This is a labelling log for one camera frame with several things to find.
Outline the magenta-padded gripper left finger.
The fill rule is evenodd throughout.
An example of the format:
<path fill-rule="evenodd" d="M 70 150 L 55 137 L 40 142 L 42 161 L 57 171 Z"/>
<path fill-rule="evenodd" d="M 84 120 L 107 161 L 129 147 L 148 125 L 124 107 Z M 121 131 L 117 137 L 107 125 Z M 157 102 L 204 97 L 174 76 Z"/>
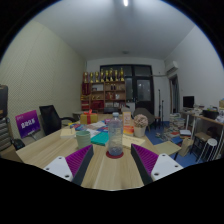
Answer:
<path fill-rule="evenodd" d="M 67 157 L 58 156 L 44 170 L 76 185 L 81 185 L 93 155 L 93 146 L 89 145 Z"/>

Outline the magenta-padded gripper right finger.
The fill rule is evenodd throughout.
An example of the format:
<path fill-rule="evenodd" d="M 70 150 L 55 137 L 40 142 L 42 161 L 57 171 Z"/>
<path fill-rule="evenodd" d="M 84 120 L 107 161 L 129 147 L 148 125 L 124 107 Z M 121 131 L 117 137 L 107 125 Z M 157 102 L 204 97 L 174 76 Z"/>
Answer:
<path fill-rule="evenodd" d="M 136 144 L 131 145 L 131 155 L 145 185 L 182 169 L 182 166 L 166 153 L 156 153 Z"/>

